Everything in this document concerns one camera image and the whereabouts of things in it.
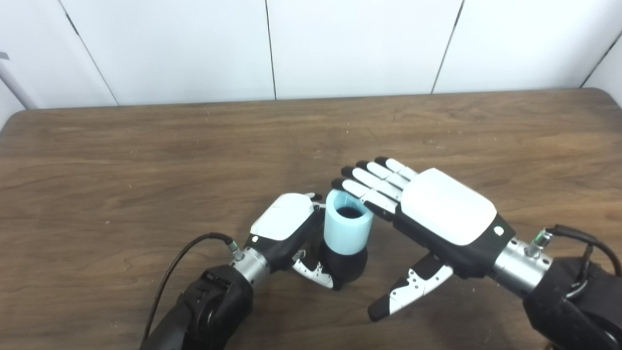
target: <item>wooden table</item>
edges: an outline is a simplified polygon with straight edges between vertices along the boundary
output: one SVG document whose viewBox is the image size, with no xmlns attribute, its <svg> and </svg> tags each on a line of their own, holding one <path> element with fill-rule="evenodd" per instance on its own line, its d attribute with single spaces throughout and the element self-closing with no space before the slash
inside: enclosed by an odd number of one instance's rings
<svg viewBox="0 0 622 350">
<path fill-rule="evenodd" d="M 385 155 L 491 199 L 519 238 L 564 223 L 622 254 L 622 111 L 599 90 L 32 110 L 0 133 L 0 348 L 137 349 L 157 284 L 194 237 L 243 242 L 285 192 L 326 194 Z M 373 324 L 367 306 L 425 252 L 376 219 L 364 275 L 341 292 L 270 276 L 228 349 L 540 349 L 521 301 L 452 277 Z M 557 239 L 549 253 L 583 247 Z M 601 254 L 594 259 L 606 268 Z M 206 267 L 169 281 L 163 315 Z"/>
</svg>

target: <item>light blue cup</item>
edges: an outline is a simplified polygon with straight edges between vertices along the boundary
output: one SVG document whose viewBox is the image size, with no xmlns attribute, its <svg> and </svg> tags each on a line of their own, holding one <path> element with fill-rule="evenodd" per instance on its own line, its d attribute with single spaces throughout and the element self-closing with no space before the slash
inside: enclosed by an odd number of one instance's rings
<svg viewBox="0 0 622 350">
<path fill-rule="evenodd" d="M 337 212 L 343 207 L 350 207 L 362 213 L 350 219 Z M 360 252 L 367 244 L 371 221 L 374 214 L 351 194 L 334 189 L 326 198 L 324 218 L 324 241 L 335 253 L 353 255 Z"/>
</svg>

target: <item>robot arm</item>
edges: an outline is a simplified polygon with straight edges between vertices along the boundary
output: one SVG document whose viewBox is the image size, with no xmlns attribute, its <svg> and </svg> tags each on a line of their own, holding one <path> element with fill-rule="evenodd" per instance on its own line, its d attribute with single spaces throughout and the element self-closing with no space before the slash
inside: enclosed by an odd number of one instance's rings
<svg viewBox="0 0 622 350">
<path fill-rule="evenodd" d="M 234 242 L 228 244 L 233 261 L 207 269 L 191 283 L 140 349 L 223 349 L 251 313 L 254 290 L 269 274 L 291 267 L 310 233 L 322 223 L 323 206 L 313 202 L 319 198 L 281 195 L 252 225 L 242 251 Z"/>
<path fill-rule="evenodd" d="M 379 157 L 341 173 L 345 178 L 334 180 L 334 188 L 357 197 L 430 250 L 368 308 L 373 321 L 418 300 L 453 273 L 489 276 L 523 299 L 534 329 L 557 348 L 620 349 L 622 278 L 590 263 L 588 251 L 583 258 L 553 259 L 542 253 L 553 235 L 579 237 L 588 247 L 598 247 L 592 236 L 556 226 L 524 243 L 488 199 L 437 169 L 417 174 L 395 159 Z M 619 261 L 615 265 L 619 272 Z"/>
</svg>

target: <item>connector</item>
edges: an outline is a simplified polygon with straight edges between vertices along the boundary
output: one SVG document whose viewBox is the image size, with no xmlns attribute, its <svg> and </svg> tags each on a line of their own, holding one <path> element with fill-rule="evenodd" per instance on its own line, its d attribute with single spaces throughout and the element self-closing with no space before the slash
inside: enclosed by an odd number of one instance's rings
<svg viewBox="0 0 622 350">
<path fill-rule="evenodd" d="M 229 251 L 233 255 L 233 258 L 235 259 L 235 261 L 238 262 L 244 258 L 244 254 L 242 253 L 242 251 L 240 251 L 238 244 L 235 241 L 228 244 L 227 248 L 229 248 Z"/>
<path fill-rule="evenodd" d="M 539 258 L 540 253 L 542 252 L 543 249 L 546 248 L 547 245 L 549 245 L 550 240 L 552 238 L 553 238 L 553 235 L 550 232 L 546 231 L 546 229 L 543 229 L 531 241 L 531 243 L 529 243 L 527 248 L 525 248 L 525 255 L 527 255 L 530 258 L 534 258 L 534 259 Z"/>
</svg>

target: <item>white wall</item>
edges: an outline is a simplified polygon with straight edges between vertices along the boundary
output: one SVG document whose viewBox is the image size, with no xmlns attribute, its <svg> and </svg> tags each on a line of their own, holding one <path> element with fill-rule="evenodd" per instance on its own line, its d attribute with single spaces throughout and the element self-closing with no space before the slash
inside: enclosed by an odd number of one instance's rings
<svg viewBox="0 0 622 350">
<path fill-rule="evenodd" d="M 116 105 L 57 0 L 0 0 L 0 77 L 28 108 Z"/>
<path fill-rule="evenodd" d="M 466 0 L 434 92 L 579 87 L 621 31 L 620 0 Z"/>
<path fill-rule="evenodd" d="M 572 88 L 620 18 L 620 0 L 0 0 L 0 77 L 27 108 Z M 588 86 L 615 95 L 619 51 Z"/>
<path fill-rule="evenodd" d="M 62 0 L 121 105 L 272 100 L 263 0 Z"/>
<path fill-rule="evenodd" d="M 608 92 L 622 106 L 622 40 L 611 48 L 603 62 L 585 83 Z"/>
<path fill-rule="evenodd" d="M 277 98 L 430 93 L 462 0 L 267 0 Z"/>
<path fill-rule="evenodd" d="M 22 106 L 4 82 L 0 80 L 0 131 L 9 117 L 23 109 L 24 106 Z"/>
</svg>

